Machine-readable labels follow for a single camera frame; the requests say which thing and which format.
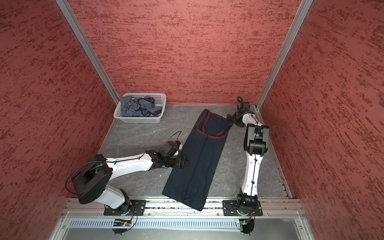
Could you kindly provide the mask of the navy tank top red trim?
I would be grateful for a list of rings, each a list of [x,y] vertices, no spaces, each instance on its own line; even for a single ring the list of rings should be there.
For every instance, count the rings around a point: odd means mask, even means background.
[[[233,124],[230,115],[222,117],[203,110],[181,151],[187,165],[172,170],[162,192],[164,196],[194,210],[203,210]]]

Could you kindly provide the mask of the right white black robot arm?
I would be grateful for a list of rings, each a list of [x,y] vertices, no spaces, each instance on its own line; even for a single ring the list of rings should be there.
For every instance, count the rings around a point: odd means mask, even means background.
[[[261,163],[269,147],[269,127],[262,125],[251,113],[242,116],[242,123],[247,127],[244,138],[247,164],[237,195],[237,212],[240,216],[251,218],[263,214],[258,201],[258,179]]]

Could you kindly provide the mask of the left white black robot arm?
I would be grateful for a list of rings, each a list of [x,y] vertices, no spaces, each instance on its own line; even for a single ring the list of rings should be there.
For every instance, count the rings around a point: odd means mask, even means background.
[[[187,165],[185,157],[178,150],[165,154],[164,151],[146,151],[126,158],[105,158],[96,155],[72,173],[71,182],[75,195],[82,205],[93,202],[105,206],[105,216],[127,216],[134,214],[134,207],[127,193],[110,185],[118,177],[161,168],[183,169]]]

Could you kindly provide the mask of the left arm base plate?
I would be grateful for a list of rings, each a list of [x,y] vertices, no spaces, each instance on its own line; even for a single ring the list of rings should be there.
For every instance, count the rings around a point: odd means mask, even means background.
[[[104,216],[133,216],[134,214],[142,216],[146,207],[145,200],[128,200],[116,209],[105,205]]]

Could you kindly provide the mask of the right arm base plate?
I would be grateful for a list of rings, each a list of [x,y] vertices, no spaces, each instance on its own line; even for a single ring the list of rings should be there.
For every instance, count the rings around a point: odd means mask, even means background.
[[[263,210],[260,201],[257,201],[256,203],[240,202],[238,204],[237,201],[225,200],[223,201],[223,212],[224,216],[263,216]]]

